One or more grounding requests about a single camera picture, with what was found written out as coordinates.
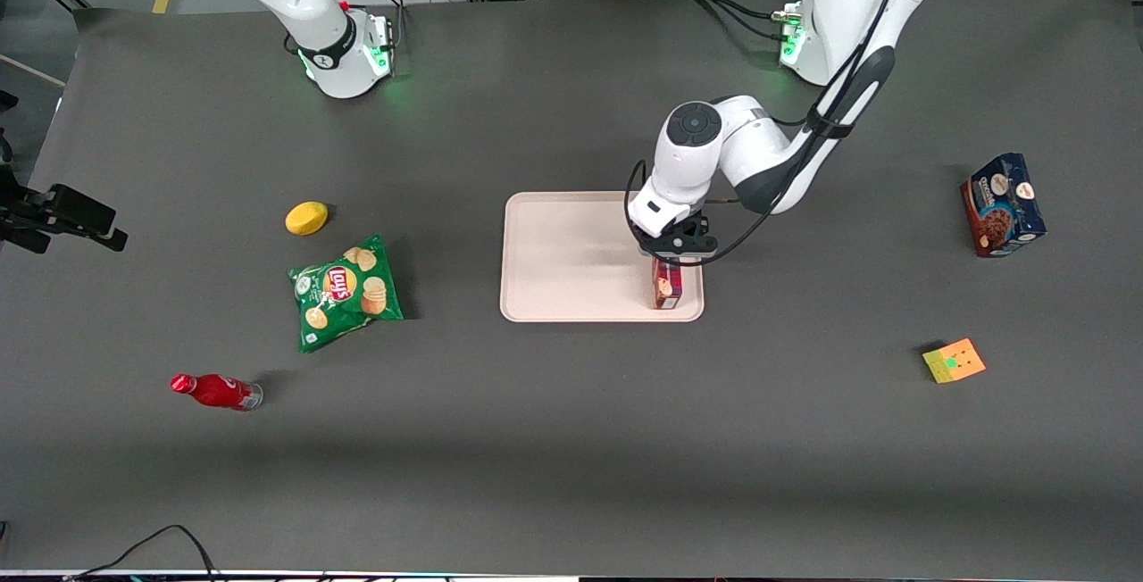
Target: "lay's chip bag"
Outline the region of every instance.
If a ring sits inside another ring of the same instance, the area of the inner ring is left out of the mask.
[[[368,237],[333,263],[295,268],[289,278],[302,313],[302,352],[313,352],[377,319],[405,318],[381,234]]]

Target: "lay's logo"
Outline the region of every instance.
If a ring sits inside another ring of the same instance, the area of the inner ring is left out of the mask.
[[[357,274],[346,268],[335,265],[326,272],[321,289],[334,301],[346,301],[357,289]]]

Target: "white device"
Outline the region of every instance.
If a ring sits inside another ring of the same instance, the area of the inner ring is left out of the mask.
[[[878,17],[882,1],[801,0],[775,13],[785,37],[780,62],[809,82],[828,85],[805,126],[789,139],[748,96],[677,107],[660,131],[650,178],[628,206],[632,223],[652,239],[674,237],[672,228],[702,208],[718,169],[751,212],[780,214],[797,205],[885,85],[897,37],[924,0],[888,0]],[[641,245],[650,249],[645,239],[640,236]],[[673,238],[676,247],[681,240]],[[673,256],[711,253],[660,249]]]
[[[286,25],[306,75],[326,95],[359,96],[392,71],[392,32],[384,17],[337,0],[258,1]]]

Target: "red bottle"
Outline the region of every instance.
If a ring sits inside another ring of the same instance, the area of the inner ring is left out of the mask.
[[[170,380],[175,392],[190,394],[203,406],[253,410],[262,404],[262,386],[222,375],[191,376],[177,374]]]

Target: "beige tray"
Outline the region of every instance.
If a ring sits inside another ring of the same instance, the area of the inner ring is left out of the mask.
[[[504,208],[501,312],[515,322],[686,322],[703,313],[702,268],[673,310],[652,305],[652,261],[623,221],[623,192],[525,192]]]

